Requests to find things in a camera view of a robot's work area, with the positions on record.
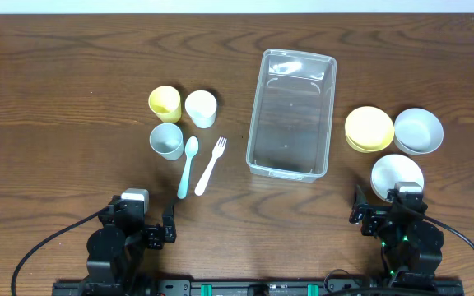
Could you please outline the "white plastic bowl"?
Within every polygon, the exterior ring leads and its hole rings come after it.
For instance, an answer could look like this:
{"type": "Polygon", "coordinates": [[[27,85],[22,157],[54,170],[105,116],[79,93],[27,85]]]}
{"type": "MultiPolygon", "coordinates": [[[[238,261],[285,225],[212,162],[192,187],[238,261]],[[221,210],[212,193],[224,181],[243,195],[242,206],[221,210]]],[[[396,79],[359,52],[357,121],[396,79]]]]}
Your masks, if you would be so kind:
{"type": "Polygon", "coordinates": [[[383,201],[390,202],[388,190],[394,189],[396,183],[415,183],[424,188],[425,180],[421,168],[412,159],[398,154],[385,155],[372,168],[371,187],[383,201]]]}

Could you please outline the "mint green plastic spoon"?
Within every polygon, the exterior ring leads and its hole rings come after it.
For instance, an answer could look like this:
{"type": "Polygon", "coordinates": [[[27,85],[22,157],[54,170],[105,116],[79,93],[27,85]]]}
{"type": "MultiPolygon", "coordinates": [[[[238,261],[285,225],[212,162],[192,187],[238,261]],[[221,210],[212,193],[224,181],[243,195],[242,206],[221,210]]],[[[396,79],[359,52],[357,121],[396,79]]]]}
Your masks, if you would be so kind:
{"type": "Polygon", "coordinates": [[[184,165],[184,171],[180,179],[179,188],[177,191],[177,197],[179,199],[184,199],[188,195],[188,185],[189,185],[193,157],[198,153],[198,151],[199,151],[198,139],[195,136],[189,137],[184,147],[186,161],[184,165]]]}

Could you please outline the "grey plastic cup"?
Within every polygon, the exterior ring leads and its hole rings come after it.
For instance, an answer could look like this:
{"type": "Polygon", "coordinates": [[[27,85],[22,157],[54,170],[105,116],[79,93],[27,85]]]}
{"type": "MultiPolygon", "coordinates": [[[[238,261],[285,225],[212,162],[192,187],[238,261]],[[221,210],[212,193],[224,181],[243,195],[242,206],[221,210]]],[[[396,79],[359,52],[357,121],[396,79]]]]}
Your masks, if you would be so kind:
{"type": "Polygon", "coordinates": [[[184,152],[184,136],[173,123],[162,123],[150,134],[151,148],[166,160],[177,160],[184,152]]]}

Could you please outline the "yellow plastic bowl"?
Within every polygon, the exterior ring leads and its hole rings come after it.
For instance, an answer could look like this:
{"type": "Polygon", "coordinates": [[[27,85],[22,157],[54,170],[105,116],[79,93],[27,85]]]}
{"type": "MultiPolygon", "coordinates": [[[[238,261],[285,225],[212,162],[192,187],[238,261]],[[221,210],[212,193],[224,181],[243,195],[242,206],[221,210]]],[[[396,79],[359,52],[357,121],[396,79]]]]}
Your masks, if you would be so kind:
{"type": "Polygon", "coordinates": [[[393,141],[393,120],[382,109],[359,107],[346,117],[345,137],[347,144],[358,152],[383,150],[393,141]]]}

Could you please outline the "cream white plastic fork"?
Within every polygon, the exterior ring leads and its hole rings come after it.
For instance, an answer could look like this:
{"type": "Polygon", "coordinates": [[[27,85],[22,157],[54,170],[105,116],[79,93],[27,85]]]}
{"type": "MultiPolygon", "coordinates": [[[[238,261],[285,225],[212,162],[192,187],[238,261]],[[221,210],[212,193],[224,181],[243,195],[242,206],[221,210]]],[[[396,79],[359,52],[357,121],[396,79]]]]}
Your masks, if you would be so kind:
{"type": "Polygon", "coordinates": [[[207,184],[208,184],[209,179],[211,177],[211,173],[212,173],[212,171],[215,167],[216,161],[224,153],[226,142],[227,142],[227,139],[223,136],[220,136],[218,141],[216,142],[216,144],[213,148],[212,154],[211,154],[211,159],[210,159],[206,169],[204,170],[201,178],[199,179],[199,182],[198,182],[197,186],[194,189],[194,193],[197,196],[201,196],[205,192],[205,190],[207,188],[207,184]]]}

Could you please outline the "yellow plastic cup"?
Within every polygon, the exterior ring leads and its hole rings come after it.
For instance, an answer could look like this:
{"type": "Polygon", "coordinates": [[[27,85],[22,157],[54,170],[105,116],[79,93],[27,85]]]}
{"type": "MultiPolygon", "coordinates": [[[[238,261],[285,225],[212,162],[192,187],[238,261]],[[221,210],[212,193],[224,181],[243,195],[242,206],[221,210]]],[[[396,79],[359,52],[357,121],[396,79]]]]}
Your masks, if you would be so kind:
{"type": "Polygon", "coordinates": [[[181,97],[173,86],[155,88],[148,97],[148,105],[163,123],[176,123],[181,118],[181,97]]]}

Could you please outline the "cream white plastic cup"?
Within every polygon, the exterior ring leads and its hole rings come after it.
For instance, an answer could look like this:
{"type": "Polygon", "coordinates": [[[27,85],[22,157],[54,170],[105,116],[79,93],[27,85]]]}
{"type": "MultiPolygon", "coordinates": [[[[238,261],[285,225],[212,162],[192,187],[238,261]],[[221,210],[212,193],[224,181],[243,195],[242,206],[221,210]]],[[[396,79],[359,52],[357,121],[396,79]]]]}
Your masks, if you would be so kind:
{"type": "Polygon", "coordinates": [[[216,119],[216,97],[206,90],[196,90],[186,98],[185,110],[197,127],[209,128],[216,119]]]}

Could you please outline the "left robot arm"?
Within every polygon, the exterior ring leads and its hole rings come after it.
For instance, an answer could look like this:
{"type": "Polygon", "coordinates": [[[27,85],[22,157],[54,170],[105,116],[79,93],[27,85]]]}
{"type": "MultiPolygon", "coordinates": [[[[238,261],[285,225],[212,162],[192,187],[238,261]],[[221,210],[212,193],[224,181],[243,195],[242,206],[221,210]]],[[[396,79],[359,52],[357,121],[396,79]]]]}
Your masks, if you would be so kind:
{"type": "Polygon", "coordinates": [[[81,295],[156,294],[151,277],[138,272],[147,249],[161,250],[177,238],[174,222],[174,203],[162,214],[162,223],[145,223],[146,201],[112,197],[98,214],[102,228],[87,241],[88,276],[81,285],[81,295]]]}

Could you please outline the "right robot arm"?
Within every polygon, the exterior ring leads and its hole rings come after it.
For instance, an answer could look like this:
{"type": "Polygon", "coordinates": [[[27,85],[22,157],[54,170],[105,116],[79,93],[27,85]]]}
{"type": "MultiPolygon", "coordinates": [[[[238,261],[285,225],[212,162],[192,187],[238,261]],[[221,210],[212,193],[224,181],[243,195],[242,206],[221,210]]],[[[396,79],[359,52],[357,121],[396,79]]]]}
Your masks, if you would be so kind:
{"type": "Polygon", "coordinates": [[[362,235],[381,241],[384,286],[434,291],[444,234],[425,221],[428,206],[422,189],[416,183],[399,182],[388,190],[388,197],[389,205],[373,205],[357,187],[349,222],[360,224],[362,235]]]}

